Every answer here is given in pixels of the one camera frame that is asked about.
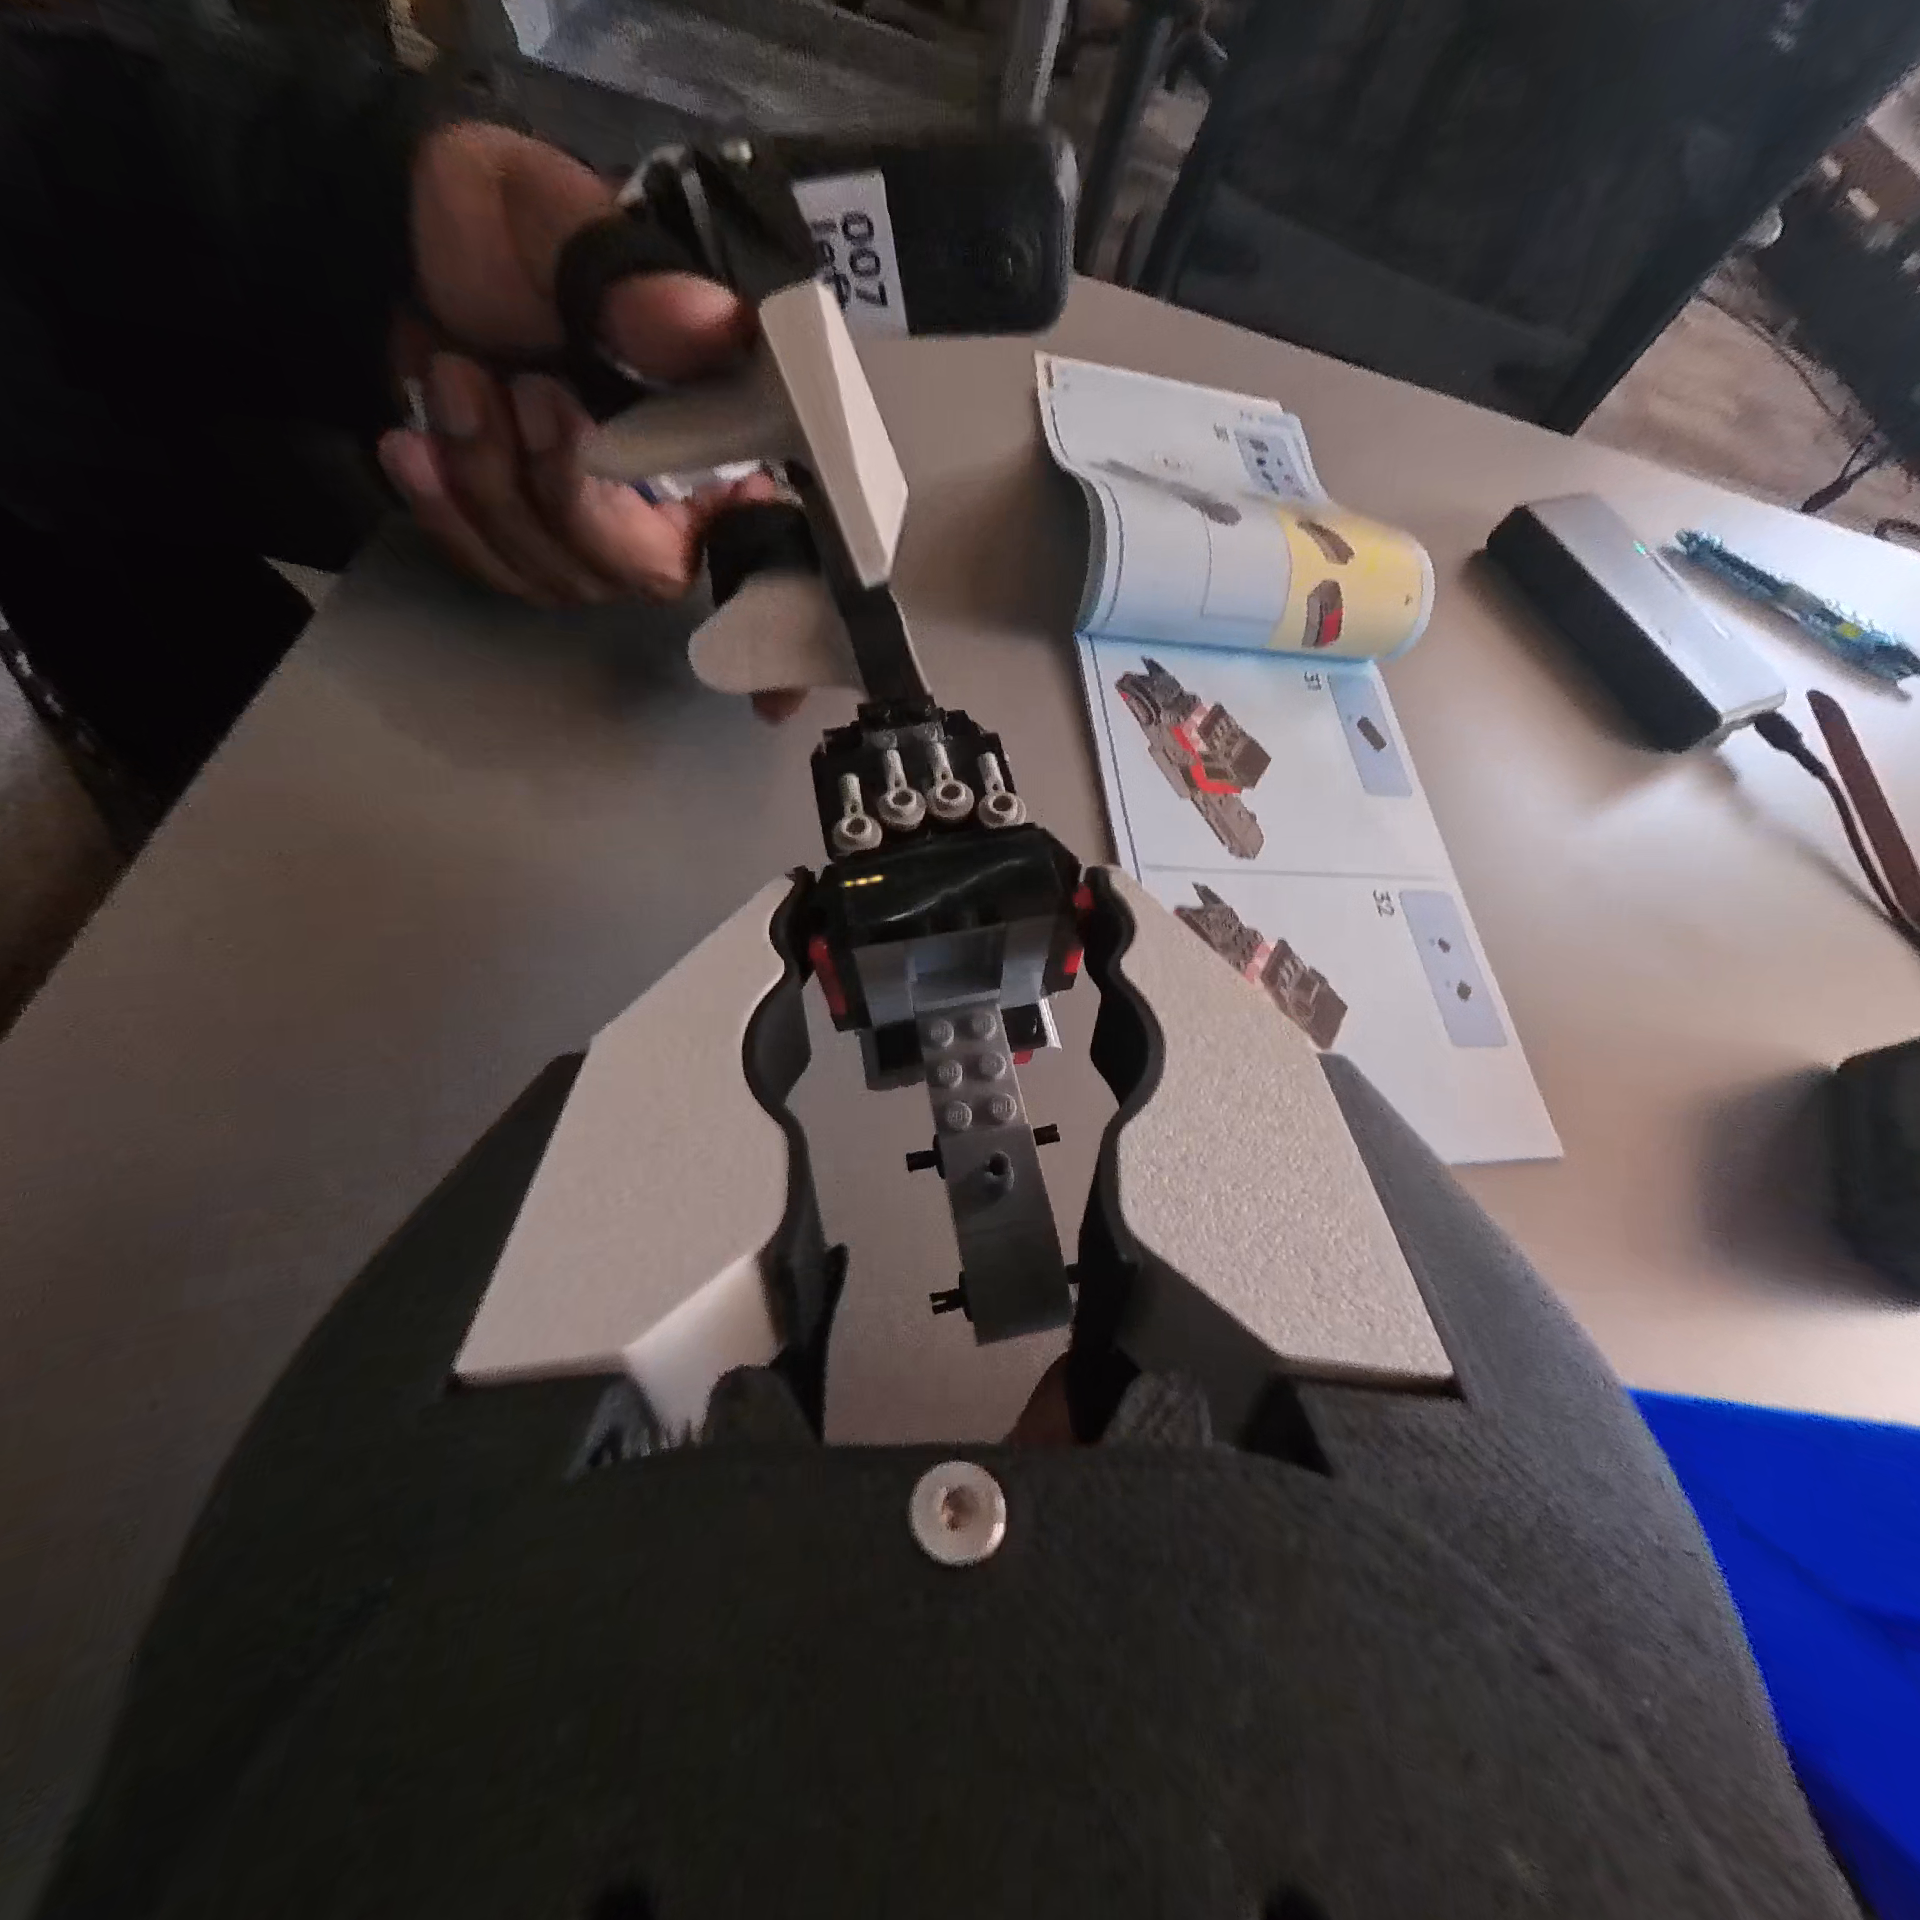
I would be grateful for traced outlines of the black pouch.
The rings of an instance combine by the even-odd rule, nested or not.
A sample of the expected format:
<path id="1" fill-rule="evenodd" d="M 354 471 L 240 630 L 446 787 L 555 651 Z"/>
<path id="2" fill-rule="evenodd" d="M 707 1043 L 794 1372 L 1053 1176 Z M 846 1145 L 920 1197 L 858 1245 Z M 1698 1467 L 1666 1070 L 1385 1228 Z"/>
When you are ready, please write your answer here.
<path id="1" fill-rule="evenodd" d="M 1917 1297 L 1917 1039 L 1841 1061 L 1830 1080 L 1831 1222 L 1845 1247 Z"/>

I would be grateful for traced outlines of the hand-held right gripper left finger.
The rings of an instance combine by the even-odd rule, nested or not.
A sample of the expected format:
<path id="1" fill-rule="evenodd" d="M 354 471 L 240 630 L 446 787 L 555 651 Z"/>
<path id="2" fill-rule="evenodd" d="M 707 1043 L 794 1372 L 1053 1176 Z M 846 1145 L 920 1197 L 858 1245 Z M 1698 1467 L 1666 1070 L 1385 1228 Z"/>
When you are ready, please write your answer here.
<path id="1" fill-rule="evenodd" d="M 465 1383 L 625 1373 L 658 1427 L 697 1427 L 718 1379 L 818 1345 L 835 1258 L 792 1110 L 810 896 L 810 875 L 769 883 L 588 1046 Z"/>

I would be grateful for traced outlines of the open instruction booklet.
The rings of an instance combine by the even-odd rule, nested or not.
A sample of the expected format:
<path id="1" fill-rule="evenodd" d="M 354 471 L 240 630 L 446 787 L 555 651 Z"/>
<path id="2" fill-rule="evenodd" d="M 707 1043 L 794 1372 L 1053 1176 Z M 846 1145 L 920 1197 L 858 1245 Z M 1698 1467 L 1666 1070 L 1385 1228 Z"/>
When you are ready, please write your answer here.
<path id="1" fill-rule="evenodd" d="M 1284 409 L 1053 349 L 1037 382 L 1122 865 L 1445 1163 L 1560 1158 L 1383 678 L 1429 547 L 1337 504 Z"/>

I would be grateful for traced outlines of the grey desk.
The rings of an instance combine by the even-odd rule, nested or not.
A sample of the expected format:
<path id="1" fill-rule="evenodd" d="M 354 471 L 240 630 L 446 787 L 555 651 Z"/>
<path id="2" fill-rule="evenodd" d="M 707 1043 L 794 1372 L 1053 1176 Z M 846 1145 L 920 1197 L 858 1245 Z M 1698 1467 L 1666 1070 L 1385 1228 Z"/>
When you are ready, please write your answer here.
<path id="1" fill-rule="evenodd" d="M 1388 666 L 1560 1163 L 1459 1178 L 1630 1383 L 1917 1425 L 1917 1310 L 1845 1254 L 1830 1064 L 1917 956 L 1751 733 L 1647 753 L 1481 566 L 1520 504 L 1716 525 L 1892 628 L 1917 555 L 1081 281 L 1053 349 L 1300 413 L 1437 566 Z M 409 528 L 331 592 L 4 1043 L 4 1918 L 90 1795 L 213 1480 L 339 1291 L 561 1050 L 818 855 L 807 753 L 674 612 L 544 616 Z"/>

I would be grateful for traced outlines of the black power bank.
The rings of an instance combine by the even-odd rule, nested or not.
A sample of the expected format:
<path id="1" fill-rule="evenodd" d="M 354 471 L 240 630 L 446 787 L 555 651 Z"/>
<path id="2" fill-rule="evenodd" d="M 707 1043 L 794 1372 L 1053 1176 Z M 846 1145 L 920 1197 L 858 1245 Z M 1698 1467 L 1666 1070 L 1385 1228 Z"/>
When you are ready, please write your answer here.
<path id="1" fill-rule="evenodd" d="M 1484 555 L 1647 747 L 1716 747 L 1790 698 L 1769 658 L 1597 494 L 1508 509 Z"/>

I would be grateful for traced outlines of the blue plastic bin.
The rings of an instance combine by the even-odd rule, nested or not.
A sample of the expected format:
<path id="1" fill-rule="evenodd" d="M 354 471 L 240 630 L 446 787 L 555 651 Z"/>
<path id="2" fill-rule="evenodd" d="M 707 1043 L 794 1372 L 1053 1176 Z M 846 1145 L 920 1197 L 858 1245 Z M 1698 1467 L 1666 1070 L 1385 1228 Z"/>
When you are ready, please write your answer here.
<path id="1" fill-rule="evenodd" d="M 1837 1857 L 1917 1918 L 1917 1427 L 1634 1393 L 1686 1489 Z"/>

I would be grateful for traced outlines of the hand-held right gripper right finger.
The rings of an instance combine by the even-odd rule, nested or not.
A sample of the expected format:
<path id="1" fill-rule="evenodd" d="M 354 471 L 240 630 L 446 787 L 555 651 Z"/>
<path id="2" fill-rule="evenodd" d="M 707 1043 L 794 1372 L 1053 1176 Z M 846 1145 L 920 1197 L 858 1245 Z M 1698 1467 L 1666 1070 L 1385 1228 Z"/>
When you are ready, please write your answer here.
<path id="1" fill-rule="evenodd" d="M 1459 1391 L 1311 1039 L 1124 868 L 1088 873 L 1090 1064 L 1116 1096 L 1079 1232 L 1076 1408 L 1184 1379 L 1216 1427 L 1304 1383 Z"/>

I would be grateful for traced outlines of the person's left forearm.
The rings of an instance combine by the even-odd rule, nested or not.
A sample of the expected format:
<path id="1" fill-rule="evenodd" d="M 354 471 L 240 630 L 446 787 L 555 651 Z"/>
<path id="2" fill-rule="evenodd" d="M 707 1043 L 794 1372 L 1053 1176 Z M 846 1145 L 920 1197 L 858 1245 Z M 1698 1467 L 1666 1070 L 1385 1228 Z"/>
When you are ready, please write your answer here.
<path id="1" fill-rule="evenodd" d="M 4 620 L 169 804 L 388 515 L 432 84 L 206 4 L 4 4 Z"/>

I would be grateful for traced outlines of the red and black brick model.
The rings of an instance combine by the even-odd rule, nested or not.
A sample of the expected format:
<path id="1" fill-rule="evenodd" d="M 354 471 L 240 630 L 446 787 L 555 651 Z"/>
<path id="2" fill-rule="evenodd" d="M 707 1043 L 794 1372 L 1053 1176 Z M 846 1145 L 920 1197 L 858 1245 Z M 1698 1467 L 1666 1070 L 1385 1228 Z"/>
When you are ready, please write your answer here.
<path id="1" fill-rule="evenodd" d="M 864 702 L 810 760 L 828 865 L 805 956 L 858 1039 L 869 1089 L 918 1088 L 958 1240 L 959 1310 L 992 1345 L 1066 1328 L 1072 1265 L 1020 1068 L 1063 1043 L 1085 956 L 1081 861 L 1031 823 L 1003 742 L 959 708 Z"/>

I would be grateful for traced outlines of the blue circuit board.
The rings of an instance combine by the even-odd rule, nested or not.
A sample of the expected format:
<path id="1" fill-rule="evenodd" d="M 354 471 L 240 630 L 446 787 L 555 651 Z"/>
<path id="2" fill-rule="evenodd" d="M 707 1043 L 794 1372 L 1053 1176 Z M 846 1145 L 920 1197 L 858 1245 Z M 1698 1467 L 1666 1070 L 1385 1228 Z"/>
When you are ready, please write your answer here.
<path id="1" fill-rule="evenodd" d="M 1804 636 L 1863 675 L 1884 686 L 1906 686 L 1917 678 L 1917 651 L 1906 639 L 1839 606 L 1812 589 L 1751 563 L 1747 555 L 1728 547 L 1719 534 L 1681 528 L 1670 543 L 1670 551 L 1701 567 L 1751 605 L 1777 612 Z"/>

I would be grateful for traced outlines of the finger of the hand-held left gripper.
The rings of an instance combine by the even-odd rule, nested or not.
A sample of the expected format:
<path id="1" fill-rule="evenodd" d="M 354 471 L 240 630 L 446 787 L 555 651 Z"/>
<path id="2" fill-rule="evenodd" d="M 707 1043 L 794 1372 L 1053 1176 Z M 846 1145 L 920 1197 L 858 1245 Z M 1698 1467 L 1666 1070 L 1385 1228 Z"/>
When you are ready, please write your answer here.
<path id="1" fill-rule="evenodd" d="M 909 484 L 854 330 L 818 281 L 759 307 L 762 349 L 794 484 L 866 702 L 929 708 L 920 655 L 892 589 Z"/>

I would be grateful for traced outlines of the person's left hand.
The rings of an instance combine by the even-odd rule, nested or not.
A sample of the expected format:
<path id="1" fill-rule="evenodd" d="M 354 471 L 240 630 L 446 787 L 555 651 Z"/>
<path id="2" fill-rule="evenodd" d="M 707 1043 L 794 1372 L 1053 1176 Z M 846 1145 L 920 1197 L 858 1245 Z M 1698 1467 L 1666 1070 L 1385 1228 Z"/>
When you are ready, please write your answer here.
<path id="1" fill-rule="evenodd" d="M 784 498 L 762 471 L 667 504 L 586 471 L 590 417 L 553 372 L 555 275 L 610 206 L 610 181 L 501 124 L 446 124 L 413 170 L 417 290 L 396 372 L 423 384 L 425 424 L 381 434 L 379 464 L 465 576 L 553 612 L 678 601 L 718 515 Z"/>

